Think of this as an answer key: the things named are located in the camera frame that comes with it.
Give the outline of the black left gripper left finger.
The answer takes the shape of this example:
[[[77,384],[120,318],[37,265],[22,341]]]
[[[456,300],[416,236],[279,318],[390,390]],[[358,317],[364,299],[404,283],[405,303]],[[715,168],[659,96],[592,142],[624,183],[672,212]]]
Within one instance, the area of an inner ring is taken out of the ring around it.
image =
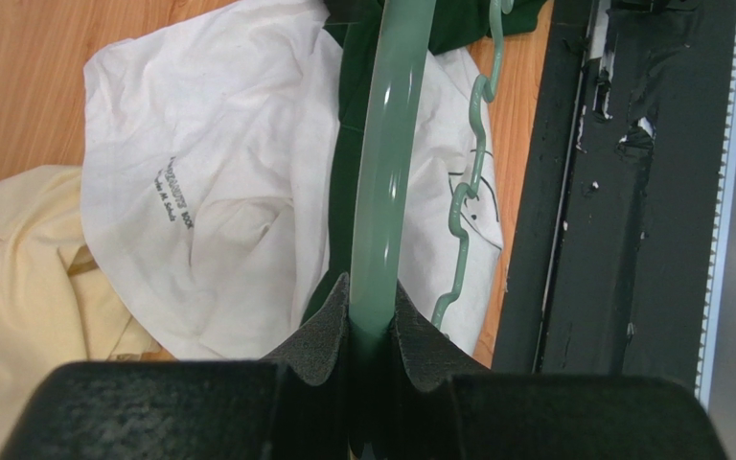
[[[61,366],[0,457],[345,459],[348,290],[260,359]]]

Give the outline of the green plastic hanger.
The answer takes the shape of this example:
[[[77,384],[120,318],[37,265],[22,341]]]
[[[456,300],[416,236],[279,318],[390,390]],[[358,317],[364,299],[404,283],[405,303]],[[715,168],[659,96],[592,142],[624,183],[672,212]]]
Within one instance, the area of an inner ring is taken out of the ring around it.
[[[470,237],[461,208],[478,195],[488,146],[481,108],[495,99],[504,52],[502,17],[513,6],[511,1],[489,5],[494,67],[490,75],[479,75],[471,90],[475,157],[469,180],[458,183],[452,194],[448,230],[459,241],[458,255],[452,286],[431,315],[435,327],[464,285]],[[367,339],[384,338],[394,316],[415,122],[435,7],[433,1],[388,1],[382,13],[357,184],[349,293],[350,321]]]

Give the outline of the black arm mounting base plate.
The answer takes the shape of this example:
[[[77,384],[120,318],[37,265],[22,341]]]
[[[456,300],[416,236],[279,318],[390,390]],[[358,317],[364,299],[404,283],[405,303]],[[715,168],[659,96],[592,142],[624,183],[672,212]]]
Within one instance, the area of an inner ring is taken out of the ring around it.
[[[736,1],[558,1],[492,367],[702,374]]]

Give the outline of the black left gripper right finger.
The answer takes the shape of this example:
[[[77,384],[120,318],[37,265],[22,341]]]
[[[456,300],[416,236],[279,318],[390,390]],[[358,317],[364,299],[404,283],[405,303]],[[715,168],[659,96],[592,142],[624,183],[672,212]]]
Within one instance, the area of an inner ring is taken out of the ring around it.
[[[404,290],[393,319],[397,459],[723,459],[709,417],[662,379],[496,373]]]

